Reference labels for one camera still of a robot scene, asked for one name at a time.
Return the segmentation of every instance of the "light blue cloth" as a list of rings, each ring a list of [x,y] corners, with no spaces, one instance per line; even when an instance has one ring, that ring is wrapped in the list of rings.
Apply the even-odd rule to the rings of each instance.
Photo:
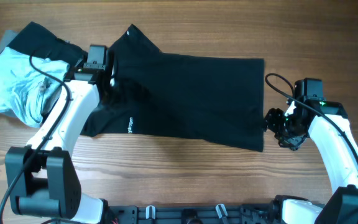
[[[69,65],[33,57],[33,64],[54,77],[63,79]],[[6,47],[0,54],[0,113],[12,110],[26,125],[38,128],[59,97],[61,86],[35,71],[29,56]]]

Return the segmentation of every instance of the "table surface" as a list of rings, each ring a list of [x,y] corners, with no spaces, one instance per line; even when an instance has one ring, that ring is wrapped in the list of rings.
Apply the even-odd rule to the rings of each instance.
[[[264,58],[265,73],[292,83],[324,81],[324,94],[341,102],[358,143],[358,1],[114,1],[28,4],[0,1],[0,38],[38,22],[85,50],[110,46],[135,24],[163,52],[206,57]],[[272,78],[274,85],[288,88]],[[285,109],[265,85],[264,112]],[[0,116],[0,201],[7,188],[4,156],[36,132]],[[73,162],[82,190],[111,205],[215,205],[269,202],[277,194],[326,203],[331,186],[321,156],[308,140],[299,151],[264,136],[264,152],[202,140],[129,134],[80,136]],[[40,223],[12,214],[6,223]]]

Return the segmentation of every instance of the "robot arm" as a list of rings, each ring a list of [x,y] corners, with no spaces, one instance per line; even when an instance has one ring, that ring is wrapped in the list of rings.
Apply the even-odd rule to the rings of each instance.
[[[334,127],[326,118],[302,106],[297,108],[295,102],[292,101],[286,113],[280,109],[269,110],[265,117],[265,130],[269,128],[275,133],[280,147],[289,147],[294,151],[298,150],[307,138],[311,138],[326,166],[333,196],[323,209],[297,198],[275,199],[272,203],[280,207],[278,213],[281,220],[287,224],[356,223],[358,219],[358,165],[354,154],[358,158],[358,147],[352,137],[347,114],[342,104],[326,101],[323,97],[322,81],[310,78],[295,83],[292,98],[324,114],[337,127]],[[341,136],[342,134],[346,135],[354,152],[345,138]]]
[[[99,104],[103,83],[106,82],[105,79],[109,79],[106,72],[108,57],[105,46],[91,45],[84,67],[72,68],[65,75],[65,84],[71,91],[70,104],[51,138],[42,146],[31,170],[26,170],[14,186],[10,194],[14,213],[89,224],[111,222],[107,201],[81,192],[70,158],[88,116]],[[12,147],[8,151],[5,163],[9,185],[29,154],[34,153],[57,120],[66,98],[67,92],[62,88],[53,110],[35,136],[25,147]],[[47,178],[32,175],[41,169],[47,171]]]

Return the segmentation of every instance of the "wooden table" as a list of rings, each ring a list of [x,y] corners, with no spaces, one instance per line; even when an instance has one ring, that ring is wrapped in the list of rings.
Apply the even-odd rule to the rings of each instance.
[[[323,79],[325,97],[344,105],[358,143],[357,1],[7,2],[0,2],[0,38],[6,29],[19,31],[35,21],[88,50],[90,44],[111,45],[133,23],[163,52],[264,58],[266,74],[292,83]],[[265,113],[272,107],[285,109],[285,99],[265,85]],[[6,151],[23,146],[36,131],[0,116],[0,200],[7,188]],[[308,140],[292,152],[279,148],[270,131],[263,153],[202,140],[81,136],[73,162],[83,192],[111,205],[240,204],[269,202],[276,194],[325,203],[331,195],[314,144]],[[9,204],[4,220],[41,221],[13,215]]]

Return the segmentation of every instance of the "black mount bracket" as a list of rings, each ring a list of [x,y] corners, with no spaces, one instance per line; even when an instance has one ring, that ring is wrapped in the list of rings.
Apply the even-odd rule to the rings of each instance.
[[[353,224],[358,222],[358,189],[354,185],[338,187],[315,224]]]
[[[34,151],[30,146],[8,150],[5,156],[8,185]],[[47,170],[47,179],[32,175],[40,169]],[[9,197],[17,215],[73,218],[80,206],[81,185],[68,151],[56,147],[37,153],[31,169],[19,177]]]
[[[112,66],[114,53],[103,45],[91,45],[87,61],[83,67],[72,67],[67,71],[64,82],[71,80],[86,81],[96,85],[99,90],[99,97],[105,103],[110,97],[110,79],[112,78]]]
[[[269,204],[246,204],[241,206],[223,206],[222,217],[216,207],[154,207],[155,218],[147,216],[147,209],[152,207],[111,206],[120,224],[268,224]]]

